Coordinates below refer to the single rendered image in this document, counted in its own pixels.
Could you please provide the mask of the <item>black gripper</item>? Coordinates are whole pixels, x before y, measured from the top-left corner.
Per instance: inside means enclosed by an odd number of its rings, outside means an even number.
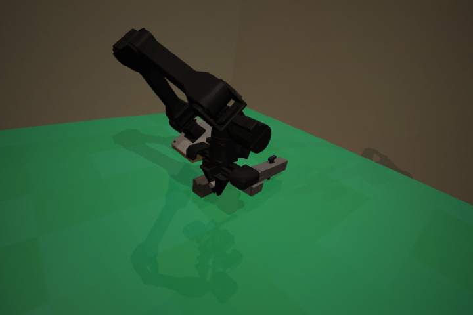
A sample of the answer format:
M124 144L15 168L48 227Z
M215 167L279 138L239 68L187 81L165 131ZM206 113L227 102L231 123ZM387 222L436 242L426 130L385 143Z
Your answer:
M205 142L189 145L186 157L195 160L197 155L202 156L200 168L208 182L215 181L212 192L221 195L228 182L239 190L245 190L259 182L259 172L254 168L234 162L235 148L238 145L231 139L221 139L212 134Z

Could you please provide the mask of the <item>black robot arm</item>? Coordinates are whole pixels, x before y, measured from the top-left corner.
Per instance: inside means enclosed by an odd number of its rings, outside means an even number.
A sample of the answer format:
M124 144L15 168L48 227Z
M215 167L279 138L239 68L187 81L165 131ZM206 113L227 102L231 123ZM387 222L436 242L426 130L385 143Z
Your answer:
M165 105L169 124L192 143L206 131L194 120L198 116L212 127L214 137L238 144L234 162L269 144L270 126L244 114L247 103L239 93L211 73L192 69L145 28L129 30L112 50L121 64L141 74ZM178 98L166 79L186 94L188 103ZM228 106L231 99L234 103Z

